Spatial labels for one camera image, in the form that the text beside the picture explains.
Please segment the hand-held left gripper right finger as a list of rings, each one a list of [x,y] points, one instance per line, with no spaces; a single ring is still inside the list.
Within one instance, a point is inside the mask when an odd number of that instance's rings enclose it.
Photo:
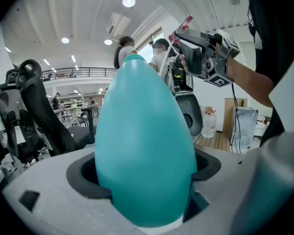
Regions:
[[[244,154],[213,148],[196,148],[196,154],[207,160],[200,170],[205,180],[195,181],[193,199],[199,212],[169,235],[230,235],[235,212],[248,185],[249,170]]]

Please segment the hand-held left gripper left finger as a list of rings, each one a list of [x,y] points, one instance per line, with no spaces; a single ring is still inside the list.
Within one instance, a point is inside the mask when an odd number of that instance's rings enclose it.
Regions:
[[[43,159],[21,173],[3,190],[13,211],[40,235],[141,235],[109,199],[82,196],[68,183],[70,164],[94,155],[84,148]]]

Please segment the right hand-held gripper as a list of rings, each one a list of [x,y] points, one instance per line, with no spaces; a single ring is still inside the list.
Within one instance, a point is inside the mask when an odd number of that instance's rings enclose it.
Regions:
[[[179,39],[197,46],[191,48],[185,43],[180,43],[188,74],[217,87],[224,87],[234,82],[227,75],[226,62],[230,56],[234,58],[241,51],[230,34],[221,29],[215,34],[207,34],[189,28],[178,28],[174,34]]]

